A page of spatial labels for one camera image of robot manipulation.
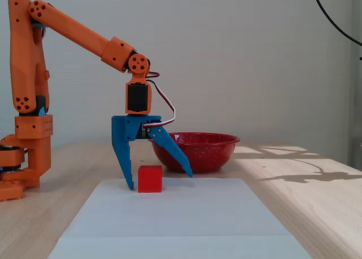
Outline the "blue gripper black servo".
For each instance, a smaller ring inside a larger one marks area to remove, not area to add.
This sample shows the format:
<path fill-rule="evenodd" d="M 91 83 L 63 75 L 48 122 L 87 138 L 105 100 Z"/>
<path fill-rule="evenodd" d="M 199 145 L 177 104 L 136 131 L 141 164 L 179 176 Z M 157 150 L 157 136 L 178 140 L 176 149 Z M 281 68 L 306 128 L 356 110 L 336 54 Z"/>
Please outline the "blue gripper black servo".
<path fill-rule="evenodd" d="M 112 146 L 130 190 L 134 190 L 134 182 L 129 141 L 138 139 L 150 138 L 153 150 L 162 163 L 164 161 L 160 158 L 160 153 L 166 153 L 177 161 L 190 178 L 193 177 L 187 156 L 169 133 L 162 126 L 144 127 L 145 124 L 159 123 L 160 121 L 161 117 L 156 115 L 123 115 L 113 116 L 111 119 Z"/>

